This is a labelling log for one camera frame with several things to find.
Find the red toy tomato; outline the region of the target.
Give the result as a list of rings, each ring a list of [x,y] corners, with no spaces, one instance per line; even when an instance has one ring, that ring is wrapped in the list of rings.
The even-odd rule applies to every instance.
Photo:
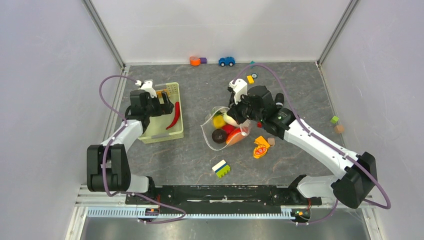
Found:
[[[224,126],[221,127],[221,129],[223,131],[225,131],[225,133],[227,135],[230,135],[237,127],[231,125],[231,124],[225,124]]]

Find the clear dotted zip bag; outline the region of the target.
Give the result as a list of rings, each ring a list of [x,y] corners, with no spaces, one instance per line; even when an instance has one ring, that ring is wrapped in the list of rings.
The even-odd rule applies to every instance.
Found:
[[[253,127],[250,120],[236,123],[227,115],[228,107],[215,106],[200,126],[207,146],[214,151],[235,145],[246,138]]]

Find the white toy radish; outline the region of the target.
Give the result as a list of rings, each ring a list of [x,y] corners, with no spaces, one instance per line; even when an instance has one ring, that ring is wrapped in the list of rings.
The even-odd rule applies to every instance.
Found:
[[[238,128],[239,127],[239,124],[237,123],[237,121],[234,120],[231,116],[229,116],[226,112],[223,114],[223,120],[227,124],[229,124],[229,125],[231,125],[231,126],[233,126],[235,128]]]

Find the orange toy food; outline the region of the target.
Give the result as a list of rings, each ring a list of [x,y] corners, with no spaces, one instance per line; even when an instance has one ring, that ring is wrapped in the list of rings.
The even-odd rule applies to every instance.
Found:
[[[167,89],[161,89],[156,91],[156,95],[161,104],[166,104],[170,102],[170,94]]]

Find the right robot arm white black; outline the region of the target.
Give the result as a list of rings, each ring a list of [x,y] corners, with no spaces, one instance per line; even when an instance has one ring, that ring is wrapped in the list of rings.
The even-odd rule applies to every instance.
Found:
[[[300,175],[291,184],[289,199],[302,204],[309,198],[335,198],[357,209],[377,185],[375,157],[350,151],[311,128],[292,110],[285,108],[284,95],[276,98],[263,85],[248,89],[244,81],[230,83],[227,115],[241,125],[247,121],[261,123],[269,134],[291,143],[321,162],[331,175]]]

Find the yellow toy fruit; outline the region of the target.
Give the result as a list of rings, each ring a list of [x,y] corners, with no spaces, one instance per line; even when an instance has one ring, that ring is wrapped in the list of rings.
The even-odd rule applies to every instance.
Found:
[[[223,115],[215,115],[212,118],[212,124],[215,127],[215,129],[221,129],[222,127],[224,127],[227,123],[224,119]]]

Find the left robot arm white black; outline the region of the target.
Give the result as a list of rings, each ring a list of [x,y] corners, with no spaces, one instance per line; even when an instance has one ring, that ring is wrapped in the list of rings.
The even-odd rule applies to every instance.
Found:
[[[88,190],[109,195],[115,192],[138,193],[145,204],[153,203],[157,190],[150,184],[151,177],[131,173],[127,151],[148,128],[152,117],[170,115],[174,107],[164,90],[157,97],[152,97],[145,90],[133,90],[120,128],[101,144],[87,148]]]

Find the orange red toy mango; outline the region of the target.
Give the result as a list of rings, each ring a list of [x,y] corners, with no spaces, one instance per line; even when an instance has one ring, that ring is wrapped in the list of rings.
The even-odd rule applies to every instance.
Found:
[[[243,140],[247,135],[248,132],[244,131],[242,128],[236,128],[227,136],[225,143],[228,146],[232,146]]]

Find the red toy chili pepper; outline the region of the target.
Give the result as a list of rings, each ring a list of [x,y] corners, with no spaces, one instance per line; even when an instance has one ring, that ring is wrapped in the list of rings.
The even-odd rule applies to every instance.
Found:
[[[178,122],[180,116],[181,116],[181,106],[180,106],[180,102],[177,101],[175,103],[175,113],[174,113],[173,120],[169,124],[169,126],[166,127],[166,130],[169,130],[169,129],[173,128],[176,125],[176,123]]]

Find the dark purple toy fruit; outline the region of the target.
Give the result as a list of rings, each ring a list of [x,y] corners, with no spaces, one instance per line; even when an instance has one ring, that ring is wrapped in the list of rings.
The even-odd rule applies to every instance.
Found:
[[[221,128],[215,129],[211,134],[211,138],[212,138],[213,142],[217,143],[217,144],[225,143],[226,140],[227,140],[227,137],[228,137],[228,135]]]

